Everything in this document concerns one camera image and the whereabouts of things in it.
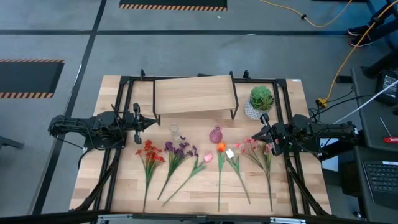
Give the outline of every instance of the gray floor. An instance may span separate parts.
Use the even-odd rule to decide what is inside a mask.
[[[91,30],[100,0],[3,0],[0,30]],[[343,7],[341,2],[311,0],[279,1],[322,24]],[[372,1],[375,8],[379,1]],[[229,0],[228,12],[134,11],[118,9],[108,0],[100,30],[332,30],[343,31],[368,22],[366,4],[350,6],[334,24],[316,29],[298,15],[257,0]],[[397,33],[391,36],[395,44]],[[0,217],[30,213],[53,139],[48,135],[50,119],[62,114],[85,51],[87,35],[0,35],[0,58],[64,59],[65,67],[55,96],[50,100],[0,100],[0,135],[24,142],[22,150],[0,151]],[[347,37],[332,36],[243,36],[243,35],[101,35],[94,42],[76,100],[73,116],[93,114],[103,75],[184,75],[197,73],[236,75],[249,70],[252,77],[299,78],[303,80],[308,107],[328,93],[335,72],[351,50]],[[342,71],[370,65],[390,51],[384,40],[358,49]],[[336,85],[332,98],[344,95],[351,85]],[[355,109],[354,101],[322,114],[334,122]],[[359,116],[350,118],[360,127]],[[67,140],[83,143],[76,135]],[[64,145],[44,206],[44,212],[68,209],[81,151]],[[328,185],[333,214],[354,218],[355,199]]]

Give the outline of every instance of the wooden board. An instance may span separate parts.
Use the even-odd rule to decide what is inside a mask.
[[[120,76],[105,76],[98,95],[95,114],[111,110],[118,92]],[[308,116],[307,104],[300,80],[287,80],[289,98],[293,114],[300,113]],[[259,86],[258,83],[237,83],[236,91],[239,104],[243,105],[247,100],[251,89]],[[265,84],[272,90],[272,85]],[[141,113],[144,116],[152,115],[152,82],[134,82],[132,104],[137,102],[141,106]],[[285,110],[282,89],[279,89],[282,102],[282,109]],[[284,120],[287,120],[286,112],[283,113]],[[277,121],[276,109],[269,112],[270,124]],[[196,145],[200,157],[207,152],[215,154],[215,145],[208,139],[209,132],[216,124],[223,127],[223,141],[228,147],[234,149],[234,144],[242,142],[244,138],[257,133],[262,124],[259,121],[250,120],[245,114],[243,107],[238,109],[235,120],[231,120],[229,111],[206,111],[195,113],[168,114],[162,116],[162,125],[152,125],[141,134],[142,140],[151,139],[155,146],[164,148],[164,143],[170,140],[169,125],[178,123],[180,134],[187,137],[187,140]],[[144,168],[138,156],[134,155],[142,145],[134,144],[133,132],[127,139],[126,147],[122,150],[121,160],[118,169],[118,177],[115,185],[115,192],[112,203],[112,212],[118,213],[141,213],[145,191]],[[103,151],[92,151],[88,153],[81,162],[81,167],[76,180],[70,208],[79,206],[84,198],[93,190],[98,181]],[[325,183],[322,175],[322,168],[319,161],[313,155],[301,153],[302,167],[305,176],[305,183],[315,199],[327,212],[331,212]],[[171,177],[160,200],[157,197],[166,179],[168,161],[163,163],[154,173],[149,186],[147,198],[147,213],[205,213],[211,215],[285,215],[292,214],[290,197],[287,186],[287,178],[282,156],[273,157],[271,165],[271,186],[272,202],[274,212],[271,213],[269,196],[267,192],[267,180],[264,173],[258,166],[241,156],[241,175],[251,198],[248,204],[244,190],[241,187],[238,176],[234,173],[228,163],[224,164],[221,175],[221,208],[217,212],[218,197],[218,161],[213,159],[208,167],[201,173],[194,176],[181,189],[179,193],[164,207],[162,203],[182,184],[189,175],[194,159],[185,161]],[[107,186],[105,187],[101,208],[104,207]],[[299,204],[299,211],[302,210],[300,191],[296,188],[296,196]]]
[[[230,75],[156,80],[156,113],[235,109]]]

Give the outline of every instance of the wooden shelf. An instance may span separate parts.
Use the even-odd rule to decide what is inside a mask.
[[[154,81],[154,115],[237,110],[233,76],[176,78]]]

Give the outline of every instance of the orange and black striped tape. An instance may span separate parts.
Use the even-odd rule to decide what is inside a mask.
[[[65,63],[64,60],[58,60],[58,59],[0,59],[0,62],[61,62],[61,63]]]
[[[186,10],[186,11],[218,11],[225,12],[227,7],[211,6],[165,6],[165,5],[144,5],[144,4],[121,4],[121,9],[158,9],[158,10]]]
[[[0,93],[0,99],[15,99],[15,98],[25,98],[25,99],[43,99],[51,98],[53,93]]]

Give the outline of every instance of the orange tulip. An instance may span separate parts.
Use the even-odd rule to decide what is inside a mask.
[[[225,143],[222,143],[222,142],[218,143],[217,149],[218,149],[220,152],[224,152],[224,150],[226,149],[226,144],[225,144]]]

